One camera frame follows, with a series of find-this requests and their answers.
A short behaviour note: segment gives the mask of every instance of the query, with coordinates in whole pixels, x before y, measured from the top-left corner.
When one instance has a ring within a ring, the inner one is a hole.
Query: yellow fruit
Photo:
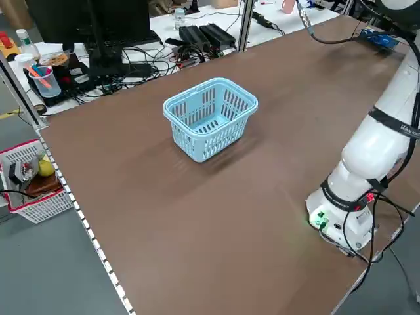
[[[54,167],[52,163],[50,161],[45,161],[44,159],[39,161],[38,174],[44,177],[54,174]]]

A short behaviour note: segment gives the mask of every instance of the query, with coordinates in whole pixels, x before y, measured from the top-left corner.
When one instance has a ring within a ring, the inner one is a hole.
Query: clear container
[[[32,67],[34,64],[37,64],[33,59],[32,54],[18,54],[14,57],[14,61],[16,61],[22,69],[27,69]]]
[[[175,13],[175,29],[179,30],[181,26],[185,25],[185,11],[183,8],[176,8]]]
[[[41,54],[35,44],[32,43],[28,32],[21,28],[16,31],[16,34],[22,42],[22,45],[19,47],[20,51],[22,53],[32,54],[34,60],[39,60],[41,58]]]
[[[42,97],[50,98],[57,96],[61,93],[61,88],[58,85],[58,82],[54,76],[53,68],[40,66],[37,69],[43,74],[41,77],[33,76],[32,73],[29,73],[29,77],[33,79],[37,85],[38,91]]]

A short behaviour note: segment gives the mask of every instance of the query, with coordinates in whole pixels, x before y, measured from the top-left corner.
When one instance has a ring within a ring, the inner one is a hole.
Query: brown table
[[[355,26],[340,17],[315,29],[334,40]],[[298,31],[52,117],[42,135],[136,313],[330,313],[366,266],[318,237],[305,198],[401,59]],[[174,145],[162,104],[212,77],[260,107],[240,141],[197,164]],[[388,192],[410,208],[419,156]],[[398,217],[381,204],[378,222],[383,247]]]

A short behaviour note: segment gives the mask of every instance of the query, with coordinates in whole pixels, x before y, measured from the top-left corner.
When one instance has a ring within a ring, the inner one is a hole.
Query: white table
[[[241,13],[243,10],[243,5],[241,8],[233,7],[233,8],[226,8],[226,9],[215,9],[212,6],[205,6],[200,7],[200,13],[190,14],[186,16],[186,25],[206,25],[208,23],[215,23],[222,29],[226,30],[238,17],[237,15],[225,15],[225,14],[218,14],[217,12],[221,13],[227,13],[227,14],[238,14],[240,12],[239,9],[241,9]],[[295,7],[294,11],[291,14],[285,14],[281,10],[278,10],[275,6],[275,4],[266,4],[262,5],[260,3],[255,3],[254,11],[264,15],[264,17],[277,24],[278,27],[283,30],[286,34],[293,33],[295,31],[303,29],[303,25],[301,22],[301,19],[299,18],[297,9]],[[310,21],[312,24],[318,24],[321,22],[324,22],[326,20],[330,20],[332,18],[335,18],[338,16],[337,13],[332,12],[330,10],[318,10],[318,9],[307,9]],[[241,28],[241,21],[242,17],[240,16],[238,20],[235,22],[235,24],[229,29],[229,34],[233,35],[236,40],[238,40],[240,28]],[[154,30],[162,39],[163,42],[167,38],[175,38],[179,39],[179,33],[176,29],[174,29],[174,20],[172,15],[163,15],[163,16],[157,16],[150,19],[150,29]],[[270,41],[271,39],[280,37],[281,34],[279,31],[271,30],[268,28],[264,28],[261,25],[257,24],[256,21],[252,21],[251,23],[251,29],[249,31],[249,37],[248,37],[248,47],[252,47],[255,45],[258,45],[260,43],[264,43],[266,41]],[[54,53],[62,50],[61,44],[46,44],[46,43],[37,43],[36,44],[39,52],[41,54],[48,54],[48,53]],[[163,50],[161,50],[163,47],[159,43],[150,43],[147,45],[141,45],[140,48],[147,50],[147,53],[154,56],[157,54],[158,51],[161,51],[158,56],[165,56],[168,55],[171,52],[171,46],[166,45]],[[231,53],[233,49],[227,49],[224,51],[224,54]],[[89,66],[89,58],[87,58],[87,51],[84,48],[84,45],[81,43],[75,44],[75,53],[78,55],[81,62],[85,63],[87,66]],[[145,55],[141,52],[136,51],[126,51],[127,55],[123,54],[123,60],[124,62],[128,62],[127,57],[129,58],[130,62],[140,62],[145,61]],[[169,61],[169,57],[162,59],[167,62],[169,62],[171,65],[173,65],[172,62]],[[155,64],[160,70],[164,70],[167,68],[167,65],[162,62],[156,62]],[[19,82],[22,84],[25,91],[28,91],[28,96],[33,104],[40,104],[42,103],[42,100],[32,91],[30,91],[30,86],[28,84],[28,81],[23,74],[22,70],[19,70],[16,66],[16,62],[11,62],[10,66],[16,73]],[[126,79],[125,82],[130,81],[137,81],[138,79]],[[88,95],[96,95],[100,96],[101,92],[99,90],[94,90],[88,92]],[[85,102],[89,102],[91,100],[94,100],[95,98],[91,97],[80,97]],[[76,101],[69,99],[64,102],[61,102],[60,104],[57,104],[56,106],[48,108],[47,115],[53,115],[57,114],[59,112],[63,112],[64,110],[68,110],[70,108],[78,106],[79,103]]]

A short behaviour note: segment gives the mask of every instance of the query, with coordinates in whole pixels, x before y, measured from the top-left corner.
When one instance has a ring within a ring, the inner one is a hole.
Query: plastic cup
[[[37,64],[33,59],[32,54],[18,54],[14,57],[14,61],[16,61],[22,69]]]
[[[41,74],[41,77],[33,76],[31,72],[29,72],[29,77],[33,79],[35,84],[37,85],[38,91],[42,97],[50,98],[57,96],[61,93],[61,88],[58,85],[58,82],[54,76],[53,69],[50,67],[51,72],[46,74],[49,67],[40,66],[38,67]]]

